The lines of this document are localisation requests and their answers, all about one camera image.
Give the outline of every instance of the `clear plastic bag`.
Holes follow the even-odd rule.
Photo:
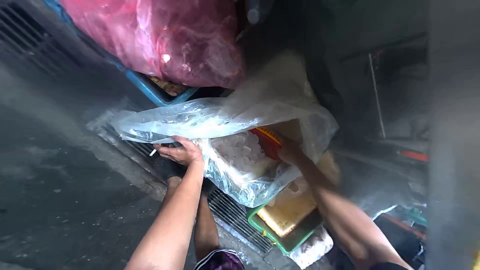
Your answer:
[[[244,78],[233,0],[60,0],[75,24],[135,71],[179,85]]]
[[[232,169],[210,144],[223,137],[292,119],[299,119],[303,151],[317,162],[338,126],[332,115],[312,102],[291,81],[255,81],[227,98],[200,98],[142,112],[124,112],[113,123],[123,139],[144,143],[172,142],[169,136],[194,139],[205,159],[205,176],[237,202],[256,207],[300,176],[280,163],[274,176],[252,177]]]

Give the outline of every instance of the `red plastic bag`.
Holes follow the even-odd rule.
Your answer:
[[[234,88],[244,77],[233,0],[60,0],[126,66],[164,81]]]

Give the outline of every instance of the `leg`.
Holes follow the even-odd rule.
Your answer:
[[[162,210],[163,206],[166,205],[173,197],[173,194],[175,193],[175,190],[177,190],[177,186],[179,186],[181,181],[181,178],[178,176],[173,176],[170,177],[167,180],[167,193],[165,193],[165,197],[163,197],[162,204],[160,208],[158,209],[157,216]]]
[[[200,202],[198,203],[193,243],[197,261],[203,259],[220,246],[218,243],[216,223],[208,207],[207,196],[204,193],[200,195]]]

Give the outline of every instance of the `vent grille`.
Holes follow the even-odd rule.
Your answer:
[[[0,7],[0,41],[7,50],[49,75],[83,67],[80,60],[14,2]]]
[[[151,144],[133,141],[125,142],[137,150],[142,156],[149,159],[150,162],[153,162],[153,159],[149,156],[154,149]],[[216,189],[208,195],[208,204],[216,216],[221,218],[223,222],[237,231],[261,252],[267,253],[272,248],[270,240],[262,237],[260,233],[248,223],[245,209],[240,207],[230,196]]]

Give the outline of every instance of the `orange object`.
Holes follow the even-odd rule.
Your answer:
[[[400,155],[402,155],[404,157],[407,157],[407,158],[414,159],[414,160],[421,160],[421,161],[425,161],[425,162],[429,161],[428,156],[426,154],[423,154],[423,153],[418,153],[418,152],[413,152],[413,151],[400,151]]]
[[[262,147],[265,155],[273,160],[282,161],[278,157],[278,151],[280,150],[280,140],[270,129],[261,126],[249,130],[252,134],[257,135],[258,142]]]

